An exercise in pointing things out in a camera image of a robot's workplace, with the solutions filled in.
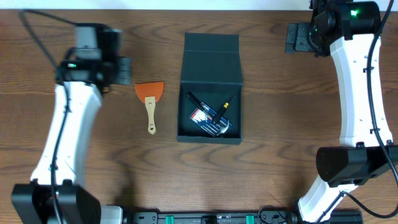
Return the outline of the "orange scraper wooden handle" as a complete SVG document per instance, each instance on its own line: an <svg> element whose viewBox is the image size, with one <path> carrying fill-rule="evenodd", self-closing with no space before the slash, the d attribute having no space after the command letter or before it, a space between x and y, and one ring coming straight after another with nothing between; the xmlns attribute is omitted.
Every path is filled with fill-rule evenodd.
<svg viewBox="0 0 398 224"><path fill-rule="evenodd" d="M134 87L137 97L146 107L148 117L147 130L150 134L155 134L157 131L155 125L155 107L164 92L164 82L136 83Z"/></svg>

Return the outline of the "black handled claw hammer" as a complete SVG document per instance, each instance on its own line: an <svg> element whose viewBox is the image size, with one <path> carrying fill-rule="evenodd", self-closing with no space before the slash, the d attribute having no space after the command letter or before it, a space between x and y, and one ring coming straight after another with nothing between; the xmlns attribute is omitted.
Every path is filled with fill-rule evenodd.
<svg viewBox="0 0 398 224"><path fill-rule="evenodd" d="M196 107L195 110L197 108L199 108L200 110L202 110L203 112L205 112L208 116L210 116L209 113L207 113L204 108L201 105L201 102L193 93L188 92L186 95L186 98Z"/></svg>

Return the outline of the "precision screwdriver set case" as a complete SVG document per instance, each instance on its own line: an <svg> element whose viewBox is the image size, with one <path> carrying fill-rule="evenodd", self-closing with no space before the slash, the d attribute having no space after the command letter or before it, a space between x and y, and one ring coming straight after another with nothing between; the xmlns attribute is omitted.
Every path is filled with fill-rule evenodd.
<svg viewBox="0 0 398 224"><path fill-rule="evenodd" d="M204 102L201 102L201 105L204 110L210 114L210 116L197 108L190 115L190 119L205 132L207 132L211 137L216 138L224 135L233 127L233 124L224 117L221 117L218 123L213 124L211 121L212 117L216 115L216 111Z"/></svg>

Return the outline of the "black yellow screwdriver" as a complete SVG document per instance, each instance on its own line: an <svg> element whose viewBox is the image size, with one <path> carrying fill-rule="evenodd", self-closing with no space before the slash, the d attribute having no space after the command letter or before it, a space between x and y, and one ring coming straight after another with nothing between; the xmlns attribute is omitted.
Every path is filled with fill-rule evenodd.
<svg viewBox="0 0 398 224"><path fill-rule="evenodd" d="M218 110L217 114L215 114L215 116L213 117L213 120L211 122L212 124L217 124L221 120L221 118L225 114L225 112L229 106L229 103L232 99L233 99L233 96L230 96L229 100L226 101L224 103L224 105Z"/></svg>

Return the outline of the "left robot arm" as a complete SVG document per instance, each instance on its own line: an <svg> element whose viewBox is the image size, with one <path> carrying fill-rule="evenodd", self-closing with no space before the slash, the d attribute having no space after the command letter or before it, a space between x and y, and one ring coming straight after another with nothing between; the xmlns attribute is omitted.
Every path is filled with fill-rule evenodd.
<svg viewBox="0 0 398 224"><path fill-rule="evenodd" d="M57 68L49 135L28 184L11 201L22 223L129 223L119 205L103 205L85 184L85 162L102 88L131 82L131 59L64 60Z"/></svg>

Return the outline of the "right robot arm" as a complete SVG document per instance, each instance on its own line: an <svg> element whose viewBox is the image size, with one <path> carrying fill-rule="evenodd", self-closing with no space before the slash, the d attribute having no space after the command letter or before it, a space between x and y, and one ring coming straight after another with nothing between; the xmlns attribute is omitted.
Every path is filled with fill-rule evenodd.
<svg viewBox="0 0 398 224"><path fill-rule="evenodd" d="M360 214L338 212L337 205L368 180L397 173L397 145L387 124L379 74L388 14L381 14L374 1L319 0L310 9L310 21L289 25L285 51L333 59L340 143L317 151L317 178L289 214L289 223L359 223Z"/></svg>

